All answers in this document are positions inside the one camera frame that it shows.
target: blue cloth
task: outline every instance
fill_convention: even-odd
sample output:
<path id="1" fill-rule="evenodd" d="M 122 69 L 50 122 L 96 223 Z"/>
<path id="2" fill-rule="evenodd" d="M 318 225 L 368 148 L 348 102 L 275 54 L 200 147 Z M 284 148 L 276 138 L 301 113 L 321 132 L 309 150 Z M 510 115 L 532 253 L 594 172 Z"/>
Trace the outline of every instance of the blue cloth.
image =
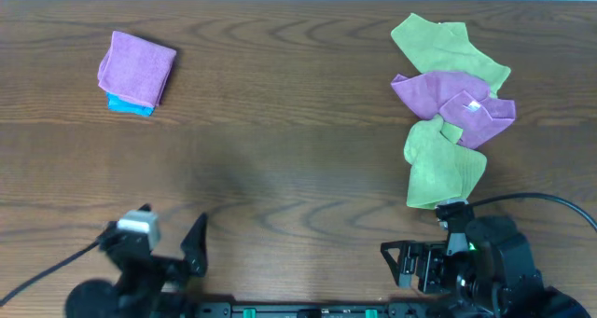
<path id="1" fill-rule="evenodd" d="M 153 113 L 153 108 L 144 107 L 139 104 L 131 104 L 121 100 L 116 94 L 106 92 L 108 97 L 108 109 L 115 112 L 134 113 L 142 117 L 149 117 Z"/>

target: green cloth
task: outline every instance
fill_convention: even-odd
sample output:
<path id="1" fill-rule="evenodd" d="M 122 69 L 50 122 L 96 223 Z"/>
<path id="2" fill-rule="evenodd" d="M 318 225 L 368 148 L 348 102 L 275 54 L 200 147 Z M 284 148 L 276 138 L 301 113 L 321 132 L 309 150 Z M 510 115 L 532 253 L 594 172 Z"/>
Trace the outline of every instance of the green cloth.
<path id="1" fill-rule="evenodd" d="M 462 22 L 433 23 L 410 14 L 392 31 L 392 39 L 421 73 L 464 71 L 487 82 L 491 96 L 510 74 L 510 68 L 494 62 L 469 41 Z"/>
<path id="2" fill-rule="evenodd" d="M 446 125 L 435 115 L 410 129 L 404 146 L 404 158 L 412 165 L 407 196 L 410 207 L 434 209 L 442 200 L 466 199 L 485 171 L 485 156 L 457 145 L 460 137 L 456 136 L 462 130 Z"/>

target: wooden table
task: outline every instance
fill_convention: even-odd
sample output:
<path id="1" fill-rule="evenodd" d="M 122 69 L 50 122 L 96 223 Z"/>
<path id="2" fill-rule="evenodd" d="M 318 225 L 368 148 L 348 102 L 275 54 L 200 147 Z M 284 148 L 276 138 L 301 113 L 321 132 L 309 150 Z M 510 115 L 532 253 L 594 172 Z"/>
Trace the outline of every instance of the wooden table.
<path id="1" fill-rule="evenodd" d="M 410 12 L 465 21 L 512 68 L 519 118 L 479 151 L 471 200 L 543 191 L 597 214 L 597 4 L 489 1 L 0 0 L 0 293 L 90 243 L 144 202 L 157 253 L 202 212 L 210 269 L 196 292 L 249 301 L 385 301 L 380 242 L 442 240 L 405 206 L 402 148 L 417 118 L 390 80 L 417 71 L 390 31 Z M 97 68 L 113 30 L 176 48 L 151 118 L 105 107 Z M 501 202 L 547 284 L 597 314 L 597 241 L 543 201 Z M 2 317 L 60 317 L 70 290 L 115 281 L 94 251 Z"/>

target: purple cloth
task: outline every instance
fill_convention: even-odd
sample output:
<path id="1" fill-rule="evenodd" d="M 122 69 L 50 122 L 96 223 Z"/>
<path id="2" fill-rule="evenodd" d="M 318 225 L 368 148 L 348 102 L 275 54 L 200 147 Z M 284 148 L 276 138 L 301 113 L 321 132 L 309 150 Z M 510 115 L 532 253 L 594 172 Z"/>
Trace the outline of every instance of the purple cloth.
<path id="1" fill-rule="evenodd" d="M 100 63 L 99 86 L 121 100 L 145 107 L 160 104 L 176 51 L 121 32 Z"/>
<path id="2" fill-rule="evenodd" d="M 407 78 L 397 75 L 392 88 L 419 118 L 440 114 L 463 129 L 458 145 L 475 149 L 506 129 L 516 119 L 512 100 L 489 96 L 489 85 L 464 72 L 434 71 Z"/>

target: stack of folded towels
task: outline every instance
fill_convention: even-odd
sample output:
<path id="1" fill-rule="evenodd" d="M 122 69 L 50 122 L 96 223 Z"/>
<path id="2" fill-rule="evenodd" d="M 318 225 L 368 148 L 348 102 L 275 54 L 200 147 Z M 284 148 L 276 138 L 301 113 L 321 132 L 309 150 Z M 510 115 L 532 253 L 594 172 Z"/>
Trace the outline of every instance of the stack of folded towels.
<path id="1" fill-rule="evenodd" d="M 411 14 L 392 38 L 422 73 L 392 81 L 398 97 L 423 120 L 404 147 L 412 165 L 407 205 L 433 209 L 444 200 L 466 200 L 487 164 L 473 149 L 516 118 L 514 102 L 497 99 L 510 68 L 477 50 L 461 22 L 433 23 Z"/>
<path id="2" fill-rule="evenodd" d="M 112 33 L 110 49 L 97 78 L 108 108 L 148 117 L 160 104 L 176 51 L 121 32 Z"/>

